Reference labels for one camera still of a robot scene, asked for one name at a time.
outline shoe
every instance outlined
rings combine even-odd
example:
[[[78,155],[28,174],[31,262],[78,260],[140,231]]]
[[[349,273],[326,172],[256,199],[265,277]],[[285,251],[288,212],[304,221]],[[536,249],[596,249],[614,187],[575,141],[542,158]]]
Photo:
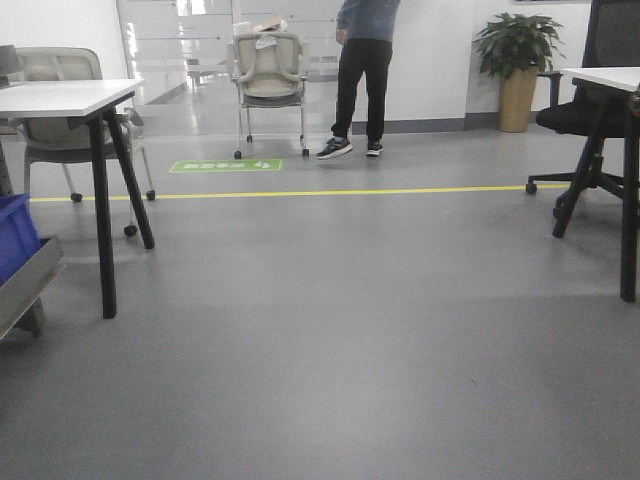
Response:
[[[348,139],[343,138],[342,140],[338,141],[335,137],[333,137],[327,142],[327,145],[324,147],[324,149],[320,153],[316,154],[316,157],[318,157],[320,160],[326,160],[328,158],[339,157],[340,155],[349,153],[351,150],[353,150],[353,146]]]
[[[367,144],[367,157],[377,157],[384,150],[380,142],[369,142]]]

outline glass partition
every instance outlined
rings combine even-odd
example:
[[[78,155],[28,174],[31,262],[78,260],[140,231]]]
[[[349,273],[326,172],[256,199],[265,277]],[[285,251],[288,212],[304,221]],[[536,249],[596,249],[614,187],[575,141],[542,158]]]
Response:
[[[149,131],[159,135],[235,133],[237,93],[226,64],[233,23],[254,26],[273,17],[281,17],[286,30],[310,47],[309,132],[328,131],[339,56],[337,10],[328,11],[314,0],[274,0],[268,8],[265,3],[117,0],[129,75],[145,80],[135,102]],[[255,117],[256,134],[261,123],[267,127],[265,133],[296,131],[295,111],[290,115],[259,112]]]

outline black pants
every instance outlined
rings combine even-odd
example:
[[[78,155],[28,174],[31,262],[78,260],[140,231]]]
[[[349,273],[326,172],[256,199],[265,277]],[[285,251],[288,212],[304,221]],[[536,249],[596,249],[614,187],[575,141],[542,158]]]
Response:
[[[369,96],[367,138],[370,142],[382,138],[387,77],[392,53],[391,43],[383,40],[355,38],[344,46],[338,71],[336,123],[331,127],[334,136],[347,136],[356,108],[358,83],[364,73]]]

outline blue sweater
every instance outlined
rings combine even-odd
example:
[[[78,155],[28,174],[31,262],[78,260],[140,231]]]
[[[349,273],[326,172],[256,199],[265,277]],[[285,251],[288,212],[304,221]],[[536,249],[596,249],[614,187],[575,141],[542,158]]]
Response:
[[[348,38],[393,41],[393,29],[400,0],[345,0],[338,13],[338,28]]]

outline yellow floor line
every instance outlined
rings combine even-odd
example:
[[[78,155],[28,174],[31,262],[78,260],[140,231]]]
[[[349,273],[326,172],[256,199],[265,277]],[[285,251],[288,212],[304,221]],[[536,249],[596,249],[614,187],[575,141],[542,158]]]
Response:
[[[538,185],[539,189],[566,189],[568,184]],[[291,191],[291,192],[233,192],[233,193],[185,193],[156,195],[159,200],[193,200],[207,198],[257,198],[257,197],[321,197],[321,196],[344,196],[344,195],[399,195],[417,193],[465,193],[465,192],[508,192],[522,191],[523,185],[504,186],[478,186],[478,187],[448,187],[448,188],[398,188],[383,190],[311,190],[311,191]],[[126,195],[114,195],[111,200],[128,200]],[[95,200],[95,197],[86,196],[84,200]],[[32,202],[68,202],[69,197],[34,197]]]

